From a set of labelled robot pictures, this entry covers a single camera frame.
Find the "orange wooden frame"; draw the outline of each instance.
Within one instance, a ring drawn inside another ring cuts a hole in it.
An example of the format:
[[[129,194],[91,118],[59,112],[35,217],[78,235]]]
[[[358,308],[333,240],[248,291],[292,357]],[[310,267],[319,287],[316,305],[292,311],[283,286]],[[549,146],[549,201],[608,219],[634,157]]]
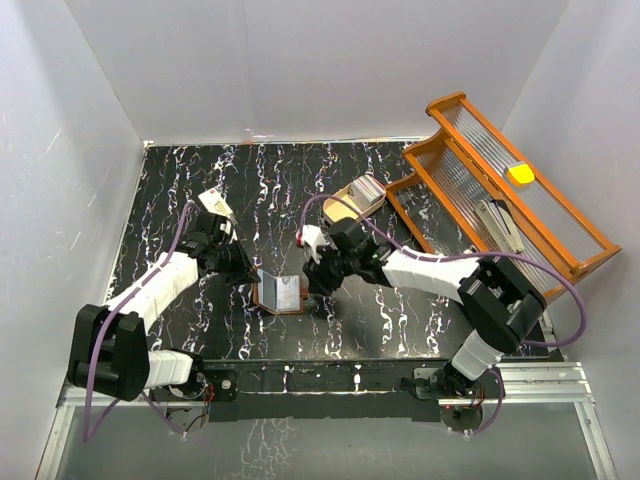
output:
[[[515,194],[507,182],[488,164],[482,155],[480,155],[451,122],[447,120],[444,112],[454,108],[465,108],[517,160],[526,162],[534,172],[540,185],[592,236],[603,248],[602,252],[599,252],[586,261],[579,262],[567,247],[555,237],[533,211]],[[424,238],[418,227],[411,221],[396,196],[399,190],[415,185],[419,181],[424,182],[436,195],[471,242],[480,250],[488,250],[487,245],[482,241],[471,224],[431,177],[431,174],[437,169],[446,148],[456,155],[465,168],[494,198],[502,198],[513,207],[512,215],[520,230],[544,255],[547,261],[571,283],[577,283],[620,251],[620,247],[613,244],[569,202],[569,200],[466,99],[466,95],[463,92],[457,92],[430,103],[426,112],[440,124],[441,129],[428,140],[405,149],[403,156],[413,167],[414,172],[387,186],[387,198],[425,251],[433,253],[433,248]],[[433,153],[435,155],[434,160],[426,168],[417,158],[424,153]],[[545,297],[547,297],[547,301],[551,302],[564,290],[564,287],[559,285],[545,292]]]

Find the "metal extrusion bar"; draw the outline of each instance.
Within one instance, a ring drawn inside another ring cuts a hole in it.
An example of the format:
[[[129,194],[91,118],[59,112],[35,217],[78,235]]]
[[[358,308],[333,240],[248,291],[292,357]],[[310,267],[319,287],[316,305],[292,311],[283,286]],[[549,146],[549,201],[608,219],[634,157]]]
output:
[[[576,412],[598,480],[616,480],[615,468],[592,403],[576,403]]]
[[[540,327],[542,328],[542,335],[544,336],[544,341],[547,343],[552,343],[556,341],[556,337],[553,333],[553,324],[551,323],[551,316],[549,315],[549,311],[545,310],[542,312],[542,317],[540,318]],[[549,347],[549,353],[557,350],[558,347]]]
[[[47,445],[36,473],[36,480],[55,480],[71,429],[74,410],[75,408],[71,406],[57,408]]]
[[[579,362],[500,363],[504,403],[593,402],[591,388]],[[496,403],[486,399],[486,403]],[[465,405],[468,399],[442,399],[440,405]]]
[[[62,391],[60,399],[58,400],[58,408],[63,407],[84,407],[84,399],[87,391],[84,388],[67,386]],[[113,397],[103,395],[102,393],[94,392],[93,402],[91,405],[94,407],[106,407],[113,401]],[[156,402],[160,406],[171,407],[202,407],[202,400],[195,401],[172,401],[172,402]],[[149,404],[142,398],[138,397],[132,402],[120,402],[118,407],[149,407]]]

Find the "cable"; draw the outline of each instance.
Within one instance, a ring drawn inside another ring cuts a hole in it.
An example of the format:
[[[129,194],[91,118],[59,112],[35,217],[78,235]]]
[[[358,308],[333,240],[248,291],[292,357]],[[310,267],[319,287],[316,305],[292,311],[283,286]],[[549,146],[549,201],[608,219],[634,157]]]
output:
[[[164,412],[162,410],[160,410],[160,408],[153,403],[153,400],[151,400],[149,398],[149,395],[147,395],[144,391],[141,393],[142,398],[144,398],[146,400],[146,402],[149,404],[149,406],[153,409],[154,412],[156,412],[158,414],[158,416],[164,420],[164,422],[169,425],[169,428],[171,430],[173,430],[176,433],[179,433],[180,435],[184,436],[186,435],[187,431],[183,430],[182,428],[180,428],[179,426],[177,426],[175,423],[173,423],[171,420],[169,420],[167,418],[167,416],[164,414]]]
[[[186,222],[187,214],[189,213],[189,210],[191,208],[197,208],[198,210],[200,210],[200,207],[198,205],[196,205],[192,200],[188,200],[187,201],[186,205],[182,209],[182,214],[180,215],[180,221],[178,222],[178,229],[176,230],[176,236],[174,237],[173,242],[171,243],[171,247],[169,248],[169,251],[167,252],[167,257],[162,262],[160,267],[165,267],[169,263],[169,261],[171,260],[171,256],[173,255],[173,253],[175,252],[176,248],[178,247],[178,241],[180,240],[180,235],[182,235],[182,230],[184,229],[184,225],[185,225],[185,222]],[[159,268],[156,267],[147,276],[147,278],[145,278],[144,281],[141,282],[141,285],[142,286],[146,285],[159,271],[160,271]],[[96,337],[96,341],[95,341],[94,346],[93,346],[93,351],[91,352],[91,361],[89,362],[89,373],[88,373],[88,376],[87,376],[87,387],[86,387],[87,393],[86,393],[86,396],[85,396],[85,399],[84,399],[84,420],[83,420],[83,427],[82,427],[82,439],[83,439],[84,442],[88,442],[89,440],[91,440],[91,438],[93,437],[93,435],[95,435],[96,430],[98,429],[98,427],[100,426],[102,421],[109,414],[109,412],[111,412],[113,407],[115,407],[116,404],[118,403],[118,399],[115,399],[113,402],[111,402],[111,404],[107,407],[107,409],[104,412],[102,412],[102,414],[98,418],[98,421],[96,422],[95,426],[93,428],[90,428],[89,423],[91,421],[91,403],[93,401],[93,387],[95,385],[96,368],[98,366],[98,357],[100,356],[100,348],[102,346],[102,342],[104,342],[104,338],[107,335],[107,331],[109,330],[109,327],[111,326],[111,323],[116,318],[116,316],[118,315],[120,310],[122,310],[124,308],[124,306],[127,303],[129,303],[129,301],[133,297],[135,297],[136,294],[139,291],[140,291],[140,287],[136,287],[136,288],[132,289],[131,292],[125,298],[123,298],[122,301],[118,305],[116,305],[116,307],[113,310],[111,310],[109,312],[109,315],[107,315],[107,318],[104,321],[104,323],[102,324],[102,327],[100,327],[100,331],[98,332],[98,336]],[[157,407],[155,406],[155,404],[153,404],[153,402],[151,402],[149,397],[147,397],[144,392],[142,393],[142,395],[143,395],[143,397],[145,397],[147,402],[149,402],[149,404],[154,409],[157,410]]]
[[[490,373],[491,375],[493,375],[494,377],[496,377],[496,380],[498,381],[498,403],[496,404],[496,409],[493,411],[493,415],[491,415],[491,418],[489,418],[489,420],[487,420],[487,423],[485,423],[484,425],[482,425],[480,428],[478,428],[477,430],[472,430],[471,433],[476,434],[476,433],[481,433],[484,432],[487,428],[489,428],[491,426],[491,424],[493,422],[495,422],[496,418],[498,418],[498,414],[500,413],[500,409],[502,408],[502,397],[504,397],[504,383],[502,381],[502,377],[500,377],[500,375],[495,371],[495,370],[487,370],[488,373]]]
[[[198,420],[200,420],[201,418],[205,418],[206,416],[207,416],[207,414],[206,414],[206,413],[203,413],[203,414],[201,414],[201,415],[198,415],[196,418],[194,418],[194,419],[191,421],[191,423],[189,424],[189,426],[188,426],[187,428],[185,428],[185,429],[184,429],[184,433],[189,433],[189,430],[191,430],[191,427],[193,427],[193,426],[196,424],[196,422],[197,422]]]
[[[202,401],[204,402],[204,410],[207,413],[207,416],[211,413],[211,402],[215,397],[215,392],[213,390],[213,385],[209,385],[209,395],[204,395]]]
[[[407,250],[407,248],[400,245],[393,237],[387,235],[385,232],[383,232],[378,227],[376,227],[376,225],[371,220],[369,220],[366,217],[363,217],[360,212],[358,212],[355,208],[353,208],[353,206],[349,205],[343,199],[335,197],[333,195],[329,195],[326,193],[318,193],[316,195],[313,195],[309,200],[307,200],[307,203],[305,203],[304,208],[302,209],[302,216],[300,217],[300,227],[298,228],[298,233],[297,233],[298,238],[302,237],[302,227],[304,226],[304,220],[307,216],[307,211],[309,210],[311,204],[316,200],[327,199],[327,198],[331,198],[332,200],[340,202],[345,207],[349,208],[352,212],[356,213],[358,215],[358,218],[362,218],[367,223],[367,225],[371,227],[371,229],[374,232],[376,232],[386,241],[391,243],[396,249],[400,250],[409,258],[413,258],[421,262],[446,263],[446,262],[455,262],[456,260],[463,260],[466,258],[506,257],[512,260],[517,260],[519,262],[528,263],[529,265],[532,265],[542,270],[543,272],[551,275],[553,278],[558,280],[567,289],[567,291],[571,294],[571,296],[576,301],[576,304],[578,305],[578,310],[580,311],[580,326],[578,327],[578,330],[573,335],[563,340],[558,340],[555,342],[537,342],[534,340],[525,340],[523,342],[525,345],[528,345],[531,347],[564,347],[565,345],[569,345],[570,343],[575,342],[578,338],[582,336],[584,331],[587,329],[587,308],[584,304],[584,301],[580,297],[580,294],[578,293],[576,288],[573,285],[571,285],[571,283],[566,278],[560,275],[560,273],[558,273],[553,268],[549,268],[542,263],[536,262],[535,260],[531,260],[511,252],[474,252],[474,253],[463,253],[461,255],[451,255],[448,257],[430,257],[426,255],[421,255],[419,253]]]
[[[484,403],[484,387],[482,387],[482,393],[480,395],[480,401],[474,405],[474,407],[479,407]]]

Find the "black and white marble mat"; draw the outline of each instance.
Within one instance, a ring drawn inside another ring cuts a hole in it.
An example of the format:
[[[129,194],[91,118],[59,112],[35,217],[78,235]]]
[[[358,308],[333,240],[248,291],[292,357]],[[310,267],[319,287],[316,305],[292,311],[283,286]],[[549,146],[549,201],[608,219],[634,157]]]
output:
[[[168,248],[185,202],[207,188],[223,192],[238,219],[242,244],[270,273],[302,274],[304,252],[295,246],[304,202],[373,174],[389,183],[410,173],[407,144],[328,143],[153,147],[145,164],[114,271],[116,295]],[[425,188],[409,206],[425,222],[428,240],[444,253],[470,242]],[[403,243],[408,229],[390,205],[373,216]],[[307,223],[323,225],[322,205]],[[251,301],[251,287],[228,288],[203,278],[167,309],[150,332],[150,347],[180,348],[206,359],[449,358],[470,333],[460,307],[447,298],[345,280],[331,299],[312,299],[303,315],[268,314]],[[524,355],[546,355],[523,350]]]

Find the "floor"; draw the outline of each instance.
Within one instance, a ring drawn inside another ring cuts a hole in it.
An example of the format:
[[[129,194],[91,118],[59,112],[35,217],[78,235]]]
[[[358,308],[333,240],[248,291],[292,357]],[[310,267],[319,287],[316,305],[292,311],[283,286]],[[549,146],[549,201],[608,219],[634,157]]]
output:
[[[295,231],[304,202],[333,193],[369,173],[382,183],[410,173],[407,144],[327,143],[153,147],[139,187],[111,284],[118,294],[165,251],[187,199],[207,188],[223,192],[238,219],[249,257],[272,274],[302,274],[304,251]],[[424,188],[404,199],[440,252],[470,245],[444,208]],[[402,243],[407,228],[385,205],[373,216]],[[307,223],[325,228],[321,205]],[[198,352],[209,360],[450,358],[470,332],[461,308],[447,298],[408,289],[345,280],[332,298],[313,298],[302,315],[271,315],[251,301],[248,286],[227,288],[215,275],[200,280],[175,302],[150,332],[150,347]],[[533,334],[540,338],[536,329]],[[523,347],[526,356],[546,350]]]
[[[506,404],[470,439],[410,419],[289,418],[207,424],[181,441],[151,410],[132,407],[116,408],[82,443],[81,417],[78,409],[58,480],[596,478],[572,403]]]

